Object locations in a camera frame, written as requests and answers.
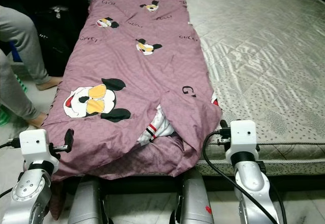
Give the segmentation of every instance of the cartoon mouse face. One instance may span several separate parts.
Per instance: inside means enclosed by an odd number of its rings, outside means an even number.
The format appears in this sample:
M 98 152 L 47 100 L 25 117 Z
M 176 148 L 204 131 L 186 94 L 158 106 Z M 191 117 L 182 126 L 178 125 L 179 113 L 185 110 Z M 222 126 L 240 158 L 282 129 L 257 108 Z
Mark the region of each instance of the cartoon mouse face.
M 148 45 L 146 44 L 146 41 L 144 39 L 139 39 L 137 41 L 138 41 L 137 50 L 139 50 L 144 55 L 151 55 L 156 49 L 162 47 L 161 44 Z
M 103 79 L 102 84 L 95 87 L 79 87 L 71 91 L 64 101 L 63 108 L 71 118 L 94 116 L 101 113 L 102 119 L 118 122 L 130 118 L 126 109 L 114 109 L 116 95 L 114 91 L 122 90 L 125 84 L 120 79 Z
M 112 21 L 113 21 L 112 18 L 106 17 L 106 18 L 97 20 L 96 24 L 98 27 L 112 27 L 112 28 L 119 27 L 117 22 L 112 22 Z
M 158 9 L 158 1 L 152 1 L 151 5 L 140 5 L 140 7 L 146 7 L 148 9 L 149 12 L 154 12 Z

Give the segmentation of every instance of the quilted mattress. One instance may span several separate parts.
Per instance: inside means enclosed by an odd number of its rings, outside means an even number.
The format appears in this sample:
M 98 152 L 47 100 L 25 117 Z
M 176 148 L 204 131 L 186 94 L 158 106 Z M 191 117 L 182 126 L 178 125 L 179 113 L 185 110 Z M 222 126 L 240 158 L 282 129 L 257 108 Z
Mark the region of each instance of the quilted mattress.
M 325 5 L 186 1 L 223 118 L 256 122 L 268 175 L 325 174 Z M 209 157 L 232 175 L 223 146 L 211 143 Z M 197 168 L 215 174 L 204 160 Z

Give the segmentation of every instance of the person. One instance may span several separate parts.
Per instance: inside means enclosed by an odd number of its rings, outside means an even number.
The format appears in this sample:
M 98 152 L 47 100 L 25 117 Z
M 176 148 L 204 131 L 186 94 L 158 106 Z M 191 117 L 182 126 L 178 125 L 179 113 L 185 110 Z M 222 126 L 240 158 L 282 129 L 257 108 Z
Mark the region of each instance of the person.
M 14 9 L 0 6 L 0 41 L 14 42 L 38 90 L 45 90 L 59 84 L 61 77 L 50 77 L 44 67 L 38 34 L 29 17 Z M 22 90 L 9 60 L 1 49 L 0 104 L 35 127 L 40 127 L 46 117 L 46 114 L 35 108 Z

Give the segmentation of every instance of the gray pants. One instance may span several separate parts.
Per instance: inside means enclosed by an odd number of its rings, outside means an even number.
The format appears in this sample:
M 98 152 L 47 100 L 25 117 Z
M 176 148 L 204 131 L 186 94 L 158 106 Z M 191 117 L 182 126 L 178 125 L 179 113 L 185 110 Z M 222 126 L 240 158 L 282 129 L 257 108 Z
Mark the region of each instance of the gray pants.
M 50 80 L 44 67 L 38 34 L 29 17 L 0 6 L 0 40 L 14 42 L 21 60 L 36 84 Z M 0 102 L 25 120 L 34 119 L 40 114 L 25 95 L 1 50 Z

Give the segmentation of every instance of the purple comforter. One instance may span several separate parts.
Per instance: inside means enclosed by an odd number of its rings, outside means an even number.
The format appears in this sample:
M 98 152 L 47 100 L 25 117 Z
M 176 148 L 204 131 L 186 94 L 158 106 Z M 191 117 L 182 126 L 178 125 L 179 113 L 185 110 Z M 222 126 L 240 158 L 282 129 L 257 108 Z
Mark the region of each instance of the purple comforter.
M 91 174 L 176 176 L 193 167 L 205 136 L 220 120 L 200 40 L 185 0 L 92 0 L 43 124 L 54 145 L 67 129 L 53 180 Z M 161 106 L 174 129 L 138 142 Z

